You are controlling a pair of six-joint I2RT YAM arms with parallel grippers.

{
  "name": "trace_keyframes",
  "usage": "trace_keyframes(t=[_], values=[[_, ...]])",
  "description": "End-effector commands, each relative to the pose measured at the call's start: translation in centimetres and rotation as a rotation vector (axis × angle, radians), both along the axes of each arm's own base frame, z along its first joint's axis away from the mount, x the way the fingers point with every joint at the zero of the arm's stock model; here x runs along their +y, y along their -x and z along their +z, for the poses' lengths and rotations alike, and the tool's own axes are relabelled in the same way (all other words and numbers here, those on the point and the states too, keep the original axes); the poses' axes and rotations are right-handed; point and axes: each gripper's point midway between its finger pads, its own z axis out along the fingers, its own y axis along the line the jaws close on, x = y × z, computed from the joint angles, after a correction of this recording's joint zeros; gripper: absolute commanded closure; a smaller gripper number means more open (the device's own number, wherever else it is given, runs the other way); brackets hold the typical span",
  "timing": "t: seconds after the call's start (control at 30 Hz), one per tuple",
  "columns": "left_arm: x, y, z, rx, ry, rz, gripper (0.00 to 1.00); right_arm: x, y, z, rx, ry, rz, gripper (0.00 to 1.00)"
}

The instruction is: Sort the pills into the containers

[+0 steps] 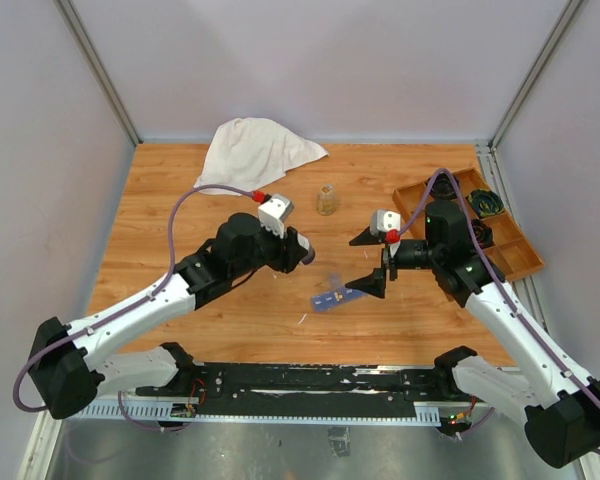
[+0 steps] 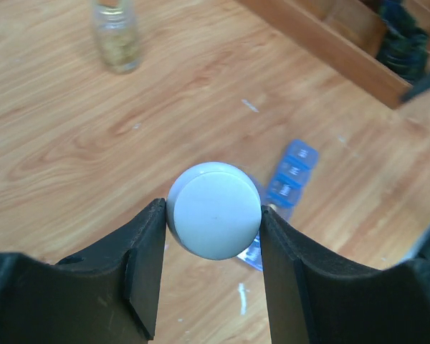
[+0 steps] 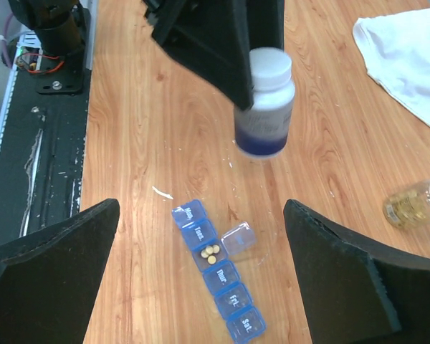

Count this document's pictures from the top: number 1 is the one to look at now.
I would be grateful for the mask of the white cap pill bottle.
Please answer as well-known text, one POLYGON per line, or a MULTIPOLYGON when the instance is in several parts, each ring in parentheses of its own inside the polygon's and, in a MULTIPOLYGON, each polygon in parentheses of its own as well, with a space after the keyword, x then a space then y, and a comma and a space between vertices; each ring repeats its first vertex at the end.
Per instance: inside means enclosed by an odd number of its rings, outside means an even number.
POLYGON ((302 257, 300 262, 303 265, 311 264, 315 260, 315 256, 316 256, 314 247, 311 245, 310 241, 302 235, 299 235, 297 240, 298 240, 299 246, 302 247, 306 251, 306 254, 302 257))

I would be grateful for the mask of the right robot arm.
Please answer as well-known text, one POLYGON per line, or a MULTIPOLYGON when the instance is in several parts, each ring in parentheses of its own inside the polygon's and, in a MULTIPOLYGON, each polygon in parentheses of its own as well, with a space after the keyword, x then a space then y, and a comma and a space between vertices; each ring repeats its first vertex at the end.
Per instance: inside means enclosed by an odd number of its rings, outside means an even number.
POLYGON ((600 379, 580 366, 531 317, 481 249, 465 206, 434 200, 425 207, 425 237, 402 239, 396 212, 378 210, 353 246, 380 244, 381 263, 348 287, 377 298, 401 270, 428 269, 438 286, 484 324, 516 362, 514 376, 468 347, 435 361, 435 392, 446 400, 472 395, 522 426, 536 454, 561 468, 600 454, 600 379))

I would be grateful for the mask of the blue weekly pill organizer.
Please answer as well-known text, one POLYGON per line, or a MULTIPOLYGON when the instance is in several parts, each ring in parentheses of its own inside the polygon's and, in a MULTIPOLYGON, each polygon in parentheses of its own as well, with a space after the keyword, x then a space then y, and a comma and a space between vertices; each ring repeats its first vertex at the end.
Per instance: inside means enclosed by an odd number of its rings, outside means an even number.
POLYGON ((323 313, 346 303, 350 303, 366 296, 365 293, 358 290, 351 290, 344 286, 341 276, 338 273, 328 275, 330 289, 326 292, 314 295, 310 299, 310 304, 314 312, 323 313), (336 301, 334 294, 343 296, 341 301, 336 301))

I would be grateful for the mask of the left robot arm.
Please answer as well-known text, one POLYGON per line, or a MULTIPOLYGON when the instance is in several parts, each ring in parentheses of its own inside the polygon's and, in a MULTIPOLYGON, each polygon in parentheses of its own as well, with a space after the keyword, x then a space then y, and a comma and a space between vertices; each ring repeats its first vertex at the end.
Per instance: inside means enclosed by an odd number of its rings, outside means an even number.
POLYGON ((172 395, 183 395, 193 386, 194 371, 166 348, 128 355, 133 374, 122 373, 116 365, 118 350, 231 292, 244 275, 263 267, 288 274, 314 257, 309 240, 295 228, 278 234, 251 214, 233 214, 214 237, 144 290, 91 317, 67 324, 56 317, 42 322, 27 372, 56 420, 80 412, 113 390, 162 386, 172 395))

